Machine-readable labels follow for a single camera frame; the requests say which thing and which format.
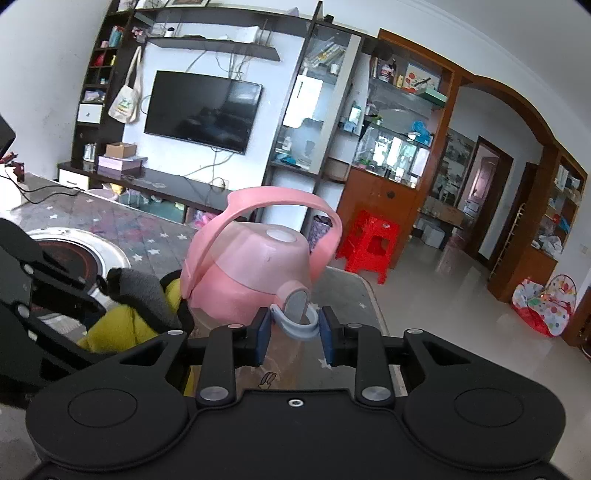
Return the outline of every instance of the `pink bottle handle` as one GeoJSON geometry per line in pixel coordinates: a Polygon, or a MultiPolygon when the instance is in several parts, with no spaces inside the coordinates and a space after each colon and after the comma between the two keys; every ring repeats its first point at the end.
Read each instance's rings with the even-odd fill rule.
{"type": "Polygon", "coordinates": [[[285,187],[251,187],[235,190],[228,195],[228,207],[199,230],[189,246],[181,275],[181,294],[187,299],[197,281],[197,270],[220,232],[241,214],[272,205],[302,205],[321,210],[332,221],[332,228],[322,237],[310,255],[310,278],[316,281],[334,257],[343,223],[336,212],[320,197],[301,190],[285,187]]]}

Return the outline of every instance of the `ceiling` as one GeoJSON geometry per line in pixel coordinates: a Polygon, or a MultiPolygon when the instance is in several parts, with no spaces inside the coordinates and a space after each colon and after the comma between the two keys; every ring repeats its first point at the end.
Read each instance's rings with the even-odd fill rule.
{"type": "Polygon", "coordinates": [[[423,2],[445,10],[508,50],[591,129],[591,14],[576,0],[423,2]]]}

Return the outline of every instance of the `tote bag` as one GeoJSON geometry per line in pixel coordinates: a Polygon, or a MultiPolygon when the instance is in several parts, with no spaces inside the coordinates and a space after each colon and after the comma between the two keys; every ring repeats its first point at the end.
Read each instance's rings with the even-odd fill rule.
{"type": "Polygon", "coordinates": [[[131,60],[131,65],[127,72],[127,78],[125,79],[125,85],[121,87],[121,90],[109,109],[109,116],[122,124],[130,124],[137,119],[139,100],[142,95],[141,62],[142,47],[138,47],[135,50],[133,60],[131,60]],[[131,88],[129,86],[129,79],[131,78],[131,73],[134,71],[134,68],[137,69],[137,73],[135,75],[134,87],[131,88]]]}

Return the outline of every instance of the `doorway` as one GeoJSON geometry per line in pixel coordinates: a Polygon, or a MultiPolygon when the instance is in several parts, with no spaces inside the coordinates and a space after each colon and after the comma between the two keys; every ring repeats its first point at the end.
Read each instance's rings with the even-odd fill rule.
{"type": "Polygon", "coordinates": [[[488,267],[489,259],[478,250],[501,201],[513,157],[485,138],[478,137],[470,163],[470,174],[462,186],[458,203],[458,208],[466,215],[459,235],[464,242],[464,251],[488,267]]]}
{"type": "Polygon", "coordinates": [[[520,207],[527,203],[528,198],[531,194],[531,189],[534,186],[535,174],[538,171],[538,165],[535,163],[526,163],[525,169],[521,176],[521,181],[519,183],[519,187],[517,187],[517,193],[515,194],[515,199],[513,200],[513,204],[511,205],[511,210],[509,211],[509,215],[507,216],[507,220],[503,226],[503,230],[501,230],[501,234],[499,235],[499,239],[496,241],[495,249],[492,251],[490,259],[488,259],[487,267],[489,270],[492,270],[498,260],[503,247],[509,238],[509,233],[511,232],[511,227],[513,226],[513,222],[515,221],[515,217],[517,217],[517,212],[519,211],[520,207]]]}

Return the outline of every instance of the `wooden cabinet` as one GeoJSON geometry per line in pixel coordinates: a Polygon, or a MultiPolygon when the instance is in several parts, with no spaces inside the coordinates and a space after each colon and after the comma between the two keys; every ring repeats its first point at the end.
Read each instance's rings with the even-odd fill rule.
{"type": "MultiPolygon", "coordinates": [[[[357,213],[363,209],[384,216],[399,225],[404,225],[408,222],[409,209],[412,208],[416,195],[416,189],[366,170],[351,168],[337,208],[337,213],[343,221],[343,238],[346,237],[357,213]]],[[[401,241],[406,242],[406,239],[400,236],[398,242],[401,241]]]]}

